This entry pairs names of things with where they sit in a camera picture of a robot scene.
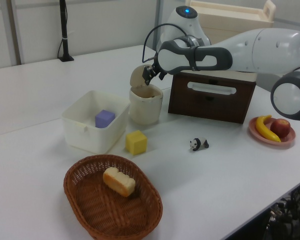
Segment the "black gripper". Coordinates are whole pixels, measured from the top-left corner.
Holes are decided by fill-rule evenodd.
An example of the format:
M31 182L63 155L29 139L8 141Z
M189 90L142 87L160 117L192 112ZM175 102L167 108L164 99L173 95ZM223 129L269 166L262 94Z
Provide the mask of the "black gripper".
M162 72L162 68L157 62L154 62L152 65L145 65L142 72L145 85L148 86L151 80L158 74L161 81L166 76L166 73Z

